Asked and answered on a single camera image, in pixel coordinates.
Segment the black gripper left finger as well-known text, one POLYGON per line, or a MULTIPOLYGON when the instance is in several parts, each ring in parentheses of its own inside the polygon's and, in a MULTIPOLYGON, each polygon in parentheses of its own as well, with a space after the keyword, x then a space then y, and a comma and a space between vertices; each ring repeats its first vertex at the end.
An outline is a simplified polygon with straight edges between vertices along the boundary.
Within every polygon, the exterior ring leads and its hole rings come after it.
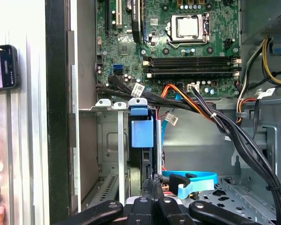
POLYGON ((56 224, 151 225, 154 211, 152 180, 144 180, 142 193, 143 196, 129 198, 130 202, 125 205, 119 201, 107 200, 56 224))

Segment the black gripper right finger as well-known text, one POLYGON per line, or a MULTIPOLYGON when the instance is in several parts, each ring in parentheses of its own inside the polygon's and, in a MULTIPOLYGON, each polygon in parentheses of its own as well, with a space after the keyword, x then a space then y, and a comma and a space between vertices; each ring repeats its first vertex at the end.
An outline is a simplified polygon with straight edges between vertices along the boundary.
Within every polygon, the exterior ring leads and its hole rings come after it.
POLYGON ((205 201, 192 202, 183 211, 177 201, 161 195, 156 203, 160 225, 255 225, 256 222, 205 201))

